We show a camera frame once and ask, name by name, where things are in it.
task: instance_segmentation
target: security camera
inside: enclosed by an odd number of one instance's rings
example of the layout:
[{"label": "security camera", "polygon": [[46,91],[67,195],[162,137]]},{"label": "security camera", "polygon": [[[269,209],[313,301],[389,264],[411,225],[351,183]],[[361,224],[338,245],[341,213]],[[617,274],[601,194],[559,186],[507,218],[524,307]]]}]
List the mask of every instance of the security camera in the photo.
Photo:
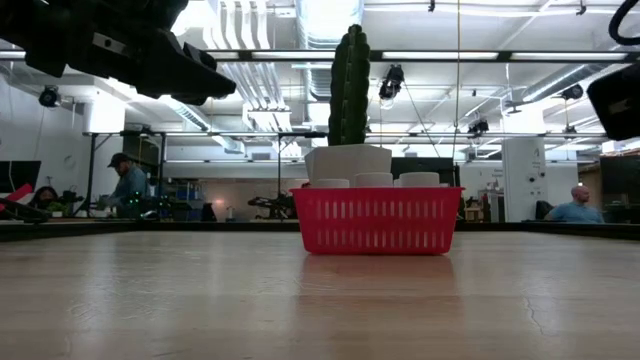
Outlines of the security camera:
[{"label": "security camera", "polygon": [[58,106],[60,106],[61,99],[62,98],[60,97],[60,93],[58,93],[58,87],[47,85],[44,87],[44,90],[40,94],[38,101],[40,102],[40,105],[44,107],[57,108]]}]

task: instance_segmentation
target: person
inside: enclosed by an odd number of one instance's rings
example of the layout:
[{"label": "person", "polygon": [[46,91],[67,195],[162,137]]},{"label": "person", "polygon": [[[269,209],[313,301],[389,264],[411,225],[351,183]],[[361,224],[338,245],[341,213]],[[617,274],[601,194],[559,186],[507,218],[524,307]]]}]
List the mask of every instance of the person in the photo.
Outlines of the person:
[{"label": "person", "polygon": [[141,197],[147,195],[147,175],[123,153],[113,155],[109,167],[115,169],[120,180],[113,194],[107,199],[107,203],[118,208],[118,215],[120,215],[124,213],[125,204],[129,198],[136,194]]},{"label": "person", "polygon": [[589,202],[589,188],[576,186],[571,189],[573,201],[554,208],[547,214],[545,220],[564,221],[579,224],[603,224],[602,214],[587,206]]},{"label": "person", "polygon": [[52,202],[58,201],[58,193],[51,186],[43,186],[36,191],[28,206],[39,209],[47,210]]}]

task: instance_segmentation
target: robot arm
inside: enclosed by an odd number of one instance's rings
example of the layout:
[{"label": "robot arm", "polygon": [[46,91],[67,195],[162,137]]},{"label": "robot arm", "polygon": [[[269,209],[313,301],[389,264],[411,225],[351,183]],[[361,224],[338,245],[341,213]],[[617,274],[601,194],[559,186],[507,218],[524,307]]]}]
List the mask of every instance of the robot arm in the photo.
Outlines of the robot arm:
[{"label": "robot arm", "polygon": [[62,76],[113,77],[138,93],[202,105],[235,91],[204,51],[180,48],[169,30],[188,0],[0,0],[0,38],[26,51],[27,65]]}]

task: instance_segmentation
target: computer monitor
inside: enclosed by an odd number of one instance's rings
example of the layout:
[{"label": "computer monitor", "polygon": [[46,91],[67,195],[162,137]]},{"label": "computer monitor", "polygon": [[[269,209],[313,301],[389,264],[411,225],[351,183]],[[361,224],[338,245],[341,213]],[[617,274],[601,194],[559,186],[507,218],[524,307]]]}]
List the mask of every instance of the computer monitor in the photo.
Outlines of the computer monitor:
[{"label": "computer monitor", "polygon": [[25,184],[36,188],[41,161],[0,161],[0,193],[13,193]]}]

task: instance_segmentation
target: ceiling light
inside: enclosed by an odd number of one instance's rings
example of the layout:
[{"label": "ceiling light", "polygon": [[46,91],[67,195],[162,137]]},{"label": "ceiling light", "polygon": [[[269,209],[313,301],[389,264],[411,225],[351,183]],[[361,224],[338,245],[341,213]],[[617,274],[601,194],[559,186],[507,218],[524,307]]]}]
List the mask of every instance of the ceiling light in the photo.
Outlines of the ceiling light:
[{"label": "ceiling light", "polygon": [[237,137],[277,137],[278,133],[274,132],[220,132],[214,133],[224,136],[237,136]]},{"label": "ceiling light", "polygon": [[240,55],[237,51],[209,51],[209,55],[216,60],[238,60]]},{"label": "ceiling light", "polygon": [[495,60],[497,52],[455,52],[455,51],[385,51],[382,58],[385,60],[455,60],[460,55],[461,60]]},{"label": "ceiling light", "polygon": [[252,54],[254,59],[258,60],[276,60],[276,59],[313,59],[333,61],[334,51],[256,51]]},{"label": "ceiling light", "polygon": [[26,51],[0,51],[2,60],[22,60],[26,55]]},{"label": "ceiling light", "polygon": [[291,64],[295,70],[331,70],[331,63]]},{"label": "ceiling light", "polygon": [[168,137],[205,137],[205,136],[209,136],[209,134],[202,132],[202,133],[188,133],[188,132],[177,132],[177,133],[167,133],[166,134]]},{"label": "ceiling light", "polygon": [[553,61],[616,61],[627,57],[627,53],[622,52],[516,52],[511,55],[511,60],[553,60]]}]

